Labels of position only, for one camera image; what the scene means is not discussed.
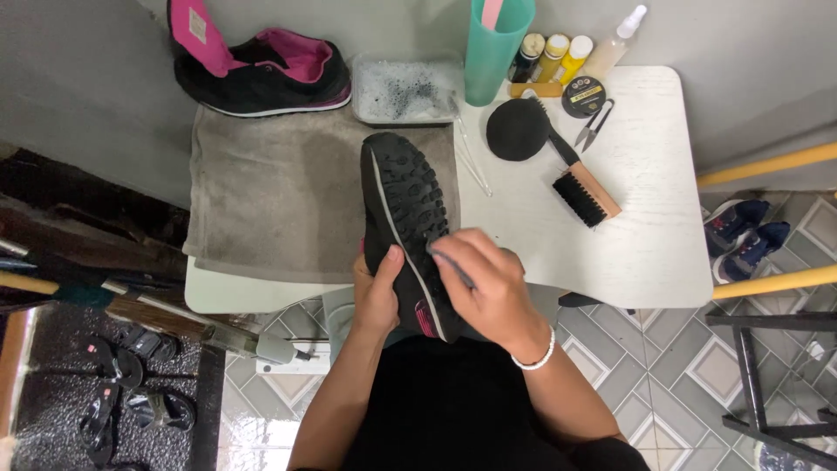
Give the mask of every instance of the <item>foam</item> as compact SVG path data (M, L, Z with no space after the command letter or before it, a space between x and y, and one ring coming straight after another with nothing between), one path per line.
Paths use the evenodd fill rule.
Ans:
M453 121L448 99L462 97L462 66L454 61L383 60L357 65L355 112L366 122Z

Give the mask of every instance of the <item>blue shoe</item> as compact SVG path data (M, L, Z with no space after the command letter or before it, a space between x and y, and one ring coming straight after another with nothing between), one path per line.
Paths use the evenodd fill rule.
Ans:
M758 263L782 247L789 232L787 222L769 222L754 230L733 253L715 260L712 264L715 279L720 284L749 280Z
M788 452L759 442L755 450L760 471L811 471L811 463L796 458Z
M709 257L716 258L741 245L747 232L762 224L770 203L760 199L730 199L703 221Z

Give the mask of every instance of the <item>yellow bottle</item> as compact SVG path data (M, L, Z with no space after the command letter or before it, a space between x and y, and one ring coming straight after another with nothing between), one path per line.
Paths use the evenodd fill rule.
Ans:
M576 75L578 69L584 65L590 51L593 50L593 41L587 36L576 36L570 43L570 50L561 59L561 64L555 70L555 75L552 77L556 82L561 82L561 85L570 83L570 80Z
M537 61L535 71L531 73L531 81L545 84L552 81L555 71L561 66L561 59L565 57L570 47L570 40L563 34L553 34L547 41L541 58Z

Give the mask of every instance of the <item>tile floor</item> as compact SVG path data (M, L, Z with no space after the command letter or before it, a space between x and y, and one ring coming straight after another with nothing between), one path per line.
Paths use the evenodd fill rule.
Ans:
M731 197L752 196L702 194L701 204L711 211ZM837 203L831 195L771 192L759 197L773 204L770 220L786 220L793 229L785 247L758 268L761 276L837 260ZM823 285L721 300L699 309L643 309L633 316L609 305L550 305L542 311L652 470L746 471L754 468L755 443L721 425L721 415L743 410L732 332L707 327L704 314L717 309L731 315L795 313L801 308L834 310L835 304L837 289ZM318 298L251 320L256 328L286 338L327 336ZM816 409L837 405L834 335L756 329L755 337L770 423L808 423ZM813 340L825 350L819 360L806 351ZM218 470L283 469L299 420L321 380L315 375L257 375L252 360L229 356ZM809 444L828 452L837 448L831 439Z

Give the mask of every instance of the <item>black metal stand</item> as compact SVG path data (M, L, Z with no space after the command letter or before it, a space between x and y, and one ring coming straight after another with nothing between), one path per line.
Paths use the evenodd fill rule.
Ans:
M752 328L807 330L819 332L837 332L837 313L800 312L787 316L726 316L708 313L707 325L729 325L735 336L735 350L738 354L738 368L741 371L744 401L752 418L750 423L738 420L732 414L722 417L724 427L764 442L767 445L790 453L830 471L837 471L837 457L804 443L795 442L795 438L834 437L837 436L837 414L828 408L817 411L817 418L824 423L811 425L785 425L772 427L767 424L764 411L762 387L758 379L758 367L755 351L752 347Z

